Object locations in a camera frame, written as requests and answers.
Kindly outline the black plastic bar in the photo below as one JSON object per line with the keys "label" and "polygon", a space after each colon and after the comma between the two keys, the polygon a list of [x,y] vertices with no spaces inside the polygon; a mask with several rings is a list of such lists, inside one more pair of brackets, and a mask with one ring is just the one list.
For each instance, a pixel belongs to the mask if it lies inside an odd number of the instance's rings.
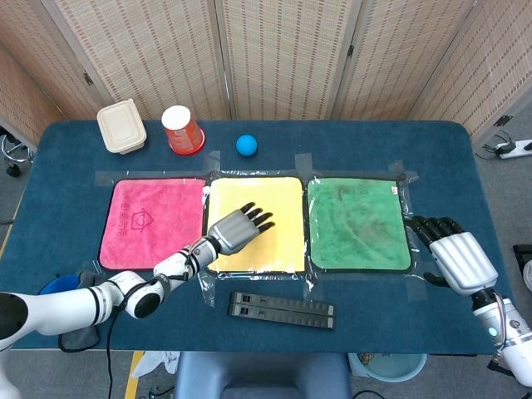
{"label": "black plastic bar", "polygon": [[301,313],[275,308],[261,308],[243,304],[230,304],[228,315],[240,318],[268,321],[273,323],[285,323],[311,328],[323,328],[333,330],[334,318],[331,316]]}
{"label": "black plastic bar", "polygon": [[334,306],[331,304],[267,296],[256,293],[232,292],[229,296],[229,302],[259,308],[271,308],[297,313],[316,314],[320,316],[331,317],[334,315]]}

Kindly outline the white power strip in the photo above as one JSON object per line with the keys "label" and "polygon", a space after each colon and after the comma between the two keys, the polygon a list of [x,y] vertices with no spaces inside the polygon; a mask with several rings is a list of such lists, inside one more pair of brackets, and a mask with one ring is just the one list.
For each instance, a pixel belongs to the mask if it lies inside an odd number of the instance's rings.
{"label": "white power strip", "polygon": [[502,160],[532,156],[532,140],[500,143],[496,146],[496,154]]}

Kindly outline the beige lidded food container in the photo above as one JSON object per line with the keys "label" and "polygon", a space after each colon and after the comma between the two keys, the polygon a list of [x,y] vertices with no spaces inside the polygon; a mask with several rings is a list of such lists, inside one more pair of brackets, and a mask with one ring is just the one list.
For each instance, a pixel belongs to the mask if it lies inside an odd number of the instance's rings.
{"label": "beige lidded food container", "polygon": [[146,130],[132,99],[101,108],[96,119],[109,152],[125,155],[144,146]]}

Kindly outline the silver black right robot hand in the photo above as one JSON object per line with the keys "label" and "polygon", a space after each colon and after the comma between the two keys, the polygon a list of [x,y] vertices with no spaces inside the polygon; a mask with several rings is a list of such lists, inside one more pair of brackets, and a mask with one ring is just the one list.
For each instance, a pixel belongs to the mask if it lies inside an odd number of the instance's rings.
{"label": "silver black right robot hand", "polygon": [[425,273],[430,283],[461,296],[493,288],[499,277],[475,236],[449,217],[414,216],[406,221],[435,260],[441,276]]}

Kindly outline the green towel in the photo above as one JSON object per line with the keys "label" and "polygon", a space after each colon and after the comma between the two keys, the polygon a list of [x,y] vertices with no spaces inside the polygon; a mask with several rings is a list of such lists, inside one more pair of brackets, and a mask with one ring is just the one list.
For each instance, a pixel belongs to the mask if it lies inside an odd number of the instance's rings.
{"label": "green towel", "polygon": [[397,180],[308,182],[311,260],[325,272],[406,272],[411,251]]}

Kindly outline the light blue bucket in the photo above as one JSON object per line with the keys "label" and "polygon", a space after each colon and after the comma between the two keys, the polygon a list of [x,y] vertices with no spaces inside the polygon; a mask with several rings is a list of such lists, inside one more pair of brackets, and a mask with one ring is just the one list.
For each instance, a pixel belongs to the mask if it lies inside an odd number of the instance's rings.
{"label": "light blue bucket", "polygon": [[356,377],[371,377],[382,382],[406,382],[426,365],[426,354],[348,353],[347,359]]}

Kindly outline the clear plastic sheet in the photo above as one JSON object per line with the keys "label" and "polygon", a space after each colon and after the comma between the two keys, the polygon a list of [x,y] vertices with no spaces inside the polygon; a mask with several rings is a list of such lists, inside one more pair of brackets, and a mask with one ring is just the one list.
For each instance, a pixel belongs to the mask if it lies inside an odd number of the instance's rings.
{"label": "clear plastic sheet", "polygon": [[376,274],[376,273],[393,273],[393,272],[325,272],[315,266],[311,260],[310,255],[310,241],[308,231],[308,200],[307,200],[307,186],[308,182],[316,178],[327,177],[352,177],[362,179],[378,179],[378,180],[397,180],[399,184],[400,200],[403,207],[403,222],[406,228],[409,248],[411,251],[411,267],[406,271],[399,273],[406,276],[416,276],[416,266],[418,262],[419,250],[414,244],[413,230],[406,225],[406,221],[412,216],[412,208],[410,201],[410,193],[408,186],[419,179],[419,175],[415,171],[405,170],[401,161],[396,161],[390,165],[387,172],[380,172],[376,174],[368,174],[357,172],[353,170],[314,170],[312,157],[309,154],[297,154],[295,156],[296,167],[293,170],[221,170],[219,167],[219,158],[216,154],[209,155],[209,160],[212,160],[213,166],[208,174],[202,175],[202,180],[208,182],[207,189],[203,193],[204,202],[204,217],[208,218],[209,211],[209,194],[211,183],[221,178],[256,178],[256,177],[295,177],[300,180],[303,187],[303,230],[304,230],[304,265],[305,269],[299,273],[282,273],[282,272],[231,272],[218,273],[206,271],[200,274],[199,283],[204,295],[205,302],[208,305],[214,305],[215,292],[219,289],[220,284],[224,280],[240,279],[248,281],[259,282],[273,282],[281,280],[303,280],[303,296],[307,300],[318,300],[322,297],[323,283],[327,279],[354,279],[361,274]]}

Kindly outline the black box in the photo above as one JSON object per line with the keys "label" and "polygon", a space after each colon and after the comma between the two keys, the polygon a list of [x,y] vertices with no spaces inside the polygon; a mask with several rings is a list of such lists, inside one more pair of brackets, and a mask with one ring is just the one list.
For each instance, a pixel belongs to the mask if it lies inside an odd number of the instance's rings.
{"label": "black box", "polygon": [[517,244],[513,250],[524,285],[532,292],[532,244]]}

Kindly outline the grey rag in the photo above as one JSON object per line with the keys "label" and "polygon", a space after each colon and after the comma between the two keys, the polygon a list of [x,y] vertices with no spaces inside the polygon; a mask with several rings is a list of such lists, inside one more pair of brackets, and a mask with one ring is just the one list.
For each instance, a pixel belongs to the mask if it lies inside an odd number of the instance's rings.
{"label": "grey rag", "polygon": [[[79,284],[77,289],[89,288],[106,281],[106,278],[97,273],[82,271],[79,274]],[[58,347],[66,353],[83,352],[93,348],[100,341],[100,336],[96,325],[75,331],[66,332],[59,336]]]}

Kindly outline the yellow towel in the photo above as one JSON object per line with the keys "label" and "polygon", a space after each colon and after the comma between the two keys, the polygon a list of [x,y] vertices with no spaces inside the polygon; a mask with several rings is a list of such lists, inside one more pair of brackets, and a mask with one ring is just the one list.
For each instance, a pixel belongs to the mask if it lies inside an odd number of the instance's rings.
{"label": "yellow towel", "polygon": [[237,254],[224,256],[209,266],[218,273],[282,272],[305,269],[303,187],[295,177],[221,178],[210,186],[208,225],[254,202],[271,212],[274,227],[262,233]]}

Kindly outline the woven folding screen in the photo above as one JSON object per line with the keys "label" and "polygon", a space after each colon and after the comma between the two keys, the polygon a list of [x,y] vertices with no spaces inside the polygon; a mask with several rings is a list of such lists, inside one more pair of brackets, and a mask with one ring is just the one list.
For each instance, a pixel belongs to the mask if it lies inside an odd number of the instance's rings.
{"label": "woven folding screen", "polygon": [[532,0],[0,0],[0,123],[133,100],[200,119],[439,120],[473,139],[532,90]]}

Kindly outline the white plastic bag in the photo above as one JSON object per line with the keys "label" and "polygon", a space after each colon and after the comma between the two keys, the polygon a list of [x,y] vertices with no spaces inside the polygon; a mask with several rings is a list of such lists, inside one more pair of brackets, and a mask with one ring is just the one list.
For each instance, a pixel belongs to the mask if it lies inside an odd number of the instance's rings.
{"label": "white plastic bag", "polygon": [[146,351],[133,368],[130,376],[143,377],[153,372],[160,364],[165,367],[167,373],[176,374],[179,360],[180,352],[178,351]]}

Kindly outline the pink towel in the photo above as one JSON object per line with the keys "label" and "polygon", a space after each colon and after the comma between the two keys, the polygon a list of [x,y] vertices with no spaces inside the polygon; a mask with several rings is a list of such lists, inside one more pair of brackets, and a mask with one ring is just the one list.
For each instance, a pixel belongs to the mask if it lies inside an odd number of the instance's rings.
{"label": "pink towel", "polygon": [[111,196],[99,263],[106,269],[147,270],[202,234],[204,180],[121,180]]}

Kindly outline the blue bowl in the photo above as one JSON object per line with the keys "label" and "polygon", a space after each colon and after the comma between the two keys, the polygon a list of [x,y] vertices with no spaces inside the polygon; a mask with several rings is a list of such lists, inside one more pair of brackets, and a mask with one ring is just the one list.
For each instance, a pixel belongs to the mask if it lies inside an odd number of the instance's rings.
{"label": "blue bowl", "polygon": [[47,295],[51,293],[62,293],[78,288],[80,279],[76,274],[57,275],[52,281],[47,283],[40,291],[39,295]]}

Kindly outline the blue ball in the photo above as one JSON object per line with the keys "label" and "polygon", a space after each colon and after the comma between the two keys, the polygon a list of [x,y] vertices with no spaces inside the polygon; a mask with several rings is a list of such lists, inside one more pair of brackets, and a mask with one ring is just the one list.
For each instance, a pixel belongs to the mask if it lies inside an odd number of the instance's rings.
{"label": "blue ball", "polygon": [[252,135],[241,135],[235,144],[237,152],[244,157],[253,156],[258,149],[258,142]]}

